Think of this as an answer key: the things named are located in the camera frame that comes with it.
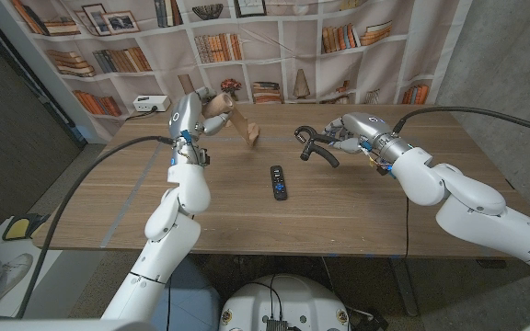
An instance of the black handle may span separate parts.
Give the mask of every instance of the black handle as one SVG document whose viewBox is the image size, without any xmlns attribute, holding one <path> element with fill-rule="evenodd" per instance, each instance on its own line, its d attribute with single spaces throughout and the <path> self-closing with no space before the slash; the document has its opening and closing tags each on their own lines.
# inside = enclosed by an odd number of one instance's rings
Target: black handle
<svg viewBox="0 0 530 331">
<path fill-rule="evenodd" d="M 310 141 L 305 145 L 304 151 L 302 151 L 300 158 L 304 161 L 308 161 L 312 152 L 324 157 L 332 167 L 339 166 L 339 160 L 337 160 L 337 158 L 333 154 L 331 154 L 326 149 L 314 144 L 313 141 Z"/>
</svg>

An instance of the power cord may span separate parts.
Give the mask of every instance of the power cord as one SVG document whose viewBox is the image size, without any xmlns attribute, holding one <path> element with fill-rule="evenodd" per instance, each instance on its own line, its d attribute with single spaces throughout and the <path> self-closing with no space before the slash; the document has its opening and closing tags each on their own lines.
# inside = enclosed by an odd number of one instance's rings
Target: power cord
<svg viewBox="0 0 530 331">
<path fill-rule="evenodd" d="M 394 130 L 392 132 L 395 133 L 395 134 L 400 133 L 400 131 L 404 127 L 404 124 L 406 124 L 406 120 L 411 118 L 411 117 L 413 117 L 413 116 L 416 116 L 416 115 L 419 115 L 419 114 L 431 113 L 431 112 L 440 112 L 440 111 L 467 112 L 467 113 L 474 113 L 474 114 L 492 116 L 494 118 L 501 119 L 501 120 L 507 120 L 507 121 L 509 121 L 511 123 L 522 125 L 522 126 L 530 129 L 530 121 L 519 119 L 519 118 L 516 118 L 515 116 L 502 114 L 502 113 L 500 113 L 498 111 L 487 110 L 487 109 L 482 109 L 482 108 L 470 108 L 470 107 L 430 107 L 430 108 L 423 108 L 423 109 L 414 110 L 414 111 L 411 111 L 410 113 L 404 115 L 404 117 L 402 117 L 400 119 L 400 121 L 394 126 Z"/>
<path fill-rule="evenodd" d="M 332 285 L 332 278 L 330 277 L 330 272 L 328 271 L 327 261 L 324 259 L 324 257 L 320 257 L 320 258 L 322 258 L 322 263 L 324 264 L 324 269 L 325 269 L 325 271 L 327 272 L 328 283 L 330 284 L 330 288 L 332 289 L 332 292 L 335 293 L 335 295 L 336 295 L 337 297 L 339 297 L 339 294 L 335 292 L 335 288 L 334 288 L 334 286 Z M 343 302 L 343 304 L 344 304 L 344 300 L 342 300 L 341 297 L 339 297 L 339 300 L 340 300 L 341 302 Z M 352 310 L 352 311 L 354 311 L 354 312 L 357 312 L 357 313 L 359 313 L 359 314 L 364 314 L 365 316 L 367 316 L 367 320 L 368 320 L 368 321 L 371 321 L 371 320 L 374 319 L 374 316 L 373 316 L 372 314 L 369 314 L 369 313 L 364 312 L 364 311 L 357 310 L 357 309 L 352 308 L 352 307 L 350 307 L 350 306 L 348 306 L 348 305 L 346 305 L 346 304 L 345 304 L 345 308 L 350 309 L 350 310 Z M 351 326 L 351 322 L 348 323 L 347 328 L 349 329 L 350 326 Z"/>
<path fill-rule="evenodd" d="M 410 236 L 409 236 L 409 210 L 410 210 L 410 199 L 407 196 L 406 197 L 406 255 L 404 258 L 409 257 L 409 242 L 410 242 Z"/>
<path fill-rule="evenodd" d="M 32 277 L 29 280 L 28 288 L 26 289 L 26 294 L 24 294 L 24 299 L 22 300 L 22 303 L 19 306 L 19 310 L 17 311 L 16 318 L 21 319 L 24 317 L 24 314 L 26 313 L 26 308 L 28 307 L 29 298 L 32 296 L 32 293 L 34 292 L 34 287 L 36 286 L 36 280 L 38 279 L 38 276 L 40 275 L 40 271 L 42 269 L 42 264 L 44 263 L 44 258 L 46 257 L 46 254 L 48 253 L 49 247 L 51 246 L 51 240 L 52 236 L 54 235 L 54 231 L 56 230 L 56 226 L 59 223 L 59 220 L 61 219 L 61 215 L 63 215 L 63 211 L 66 208 L 66 205 L 69 203 L 69 200 L 71 197 L 73 197 L 73 194 L 75 194 L 75 191 L 79 188 L 79 185 L 83 182 L 83 180 L 87 177 L 87 175 L 95 168 L 97 165 L 99 165 L 103 160 L 107 159 L 108 157 L 112 156 L 116 152 L 128 147 L 132 146 L 136 143 L 141 142 L 147 142 L 147 141 L 158 141 L 160 143 L 166 143 L 166 144 L 173 144 L 173 140 L 168 137 L 163 136 L 145 136 L 140 137 L 136 139 L 132 139 L 126 143 L 120 144 L 111 150 L 104 153 L 102 156 L 100 156 L 93 164 L 91 164 L 87 169 L 81 173 L 79 178 L 75 181 L 73 186 L 69 189 L 69 191 L 66 193 L 66 195 L 63 198 L 63 202 L 61 202 L 61 205 L 58 208 L 58 211 L 56 214 L 54 214 L 54 218 L 51 221 L 51 227 L 48 229 L 48 233 L 46 234 L 46 238 L 44 239 L 44 244 L 42 245 L 42 250 L 40 251 L 40 255 L 38 256 L 38 262 L 36 262 L 36 265 L 34 266 L 34 273 L 32 274 Z"/>
<path fill-rule="evenodd" d="M 277 291 L 275 289 L 273 289 L 272 286 L 269 286 L 269 285 L 263 284 L 263 283 L 259 283 L 258 281 L 250 281 L 247 284 L 257 284 L 257 285 L 260 285 L 260 286 L 265 286 L 266 288 L 268 288 L 270 290 L 270 293 L 271 292 L 275 293 L 275 296 L 277 296 L 277 302 L 280 304 L 280 321 L 281 321 L 282 317 L 283 317 L 282 299 L 280 299 L 280 295 L 277 293 Z M 271 296 L 271 319 L 274 319 L 274 317 L 273 317 L 273 297 L 272 296 Z"/>
<path fill-rule="evenodd" d="M 169 331 L 169 323 L 171 322 L 171 283 L 173 283 L 173 275 L 169 277 L 169 290 L 168 290 L 168 308 L 167 308 L 167 331 Z"/>
<path fill-rule="evenodd" d="M 156 113 L 156 110 L 157 110 L 157 109 L 158 109 L 158 108 L 157 108 L 156 106 L 153 106 L 153 107 L 151 108 L 151 111 L 146 112 L 146 113 L 144 113 L 144 114 L 140 114 L 140 115 L 136 115 L 136 116 L 131 116 L 131 117 L 129 117 L 129 118 L 126 119 L 126 120 L 134 120 L 134 119 L 140 119 L 140 118 L 142 118 L 142 117 L 147 117 L 147 116 L 149 116 L 150 114 Z"/>
</svg>

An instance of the white robot body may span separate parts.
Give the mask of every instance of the white robot body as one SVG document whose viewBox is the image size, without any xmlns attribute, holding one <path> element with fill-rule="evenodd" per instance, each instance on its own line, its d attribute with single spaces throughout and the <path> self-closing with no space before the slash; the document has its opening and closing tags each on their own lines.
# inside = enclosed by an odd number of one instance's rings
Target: white robot body
<svg viewBox="0 0 530 331">
<path fill-rule="evenodd" d="M 268 329 L 271 300 L 274 320 L 280 322 L 277 296 L 267 287 L 271 284 L 271 277 L 255 280 L 266 286 L 251 282 L 228 299 L 222 310 L 220 331 Z M 282 274 L 275 276 L 272 288 L 277 291 L 282 301 L 282 320 L 287 322 L 287 326 L 295 326 L 302 331 L 348 329 L 348 317 L 344 320 L 347 316 L 345 306 L 336 295 L 317 282 Z"/>
</svg>

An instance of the table leg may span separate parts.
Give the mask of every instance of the table leg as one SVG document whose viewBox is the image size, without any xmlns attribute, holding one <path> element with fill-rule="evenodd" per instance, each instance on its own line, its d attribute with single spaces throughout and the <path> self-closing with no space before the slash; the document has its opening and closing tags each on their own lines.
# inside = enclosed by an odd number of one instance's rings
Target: table leg
<svg viewBox="0 0 530 331">
<path fill-rule="evenodd" d="M 390 258 L 389 261 L 392 272 L 394 272 L 394 278 L 396 278 L 397 291 L 400 293 L 400 298 L 402 298 L 404 312 L 408 316 L 418 316 L 419 307 L 416 304 L 406 260 L 403 258 Z"/>
</svg>

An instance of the bowl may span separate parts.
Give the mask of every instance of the bowl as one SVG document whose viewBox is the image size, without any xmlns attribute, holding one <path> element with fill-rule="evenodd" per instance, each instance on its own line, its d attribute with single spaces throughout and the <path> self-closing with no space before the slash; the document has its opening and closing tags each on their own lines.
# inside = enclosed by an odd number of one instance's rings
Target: bowl
<svg viewBox="0 0 530 331">
<path fill-rule="evenodd" d="M 191 10 L 193 10 L 195 15 L 199 16 L 201 19 L 208 20 L 217 19 L 218 17 L 220 17 L 223 8 L 224 5 L 222 4 L 213 4 L 206 6 L 195 6 Z"/>
</svg>

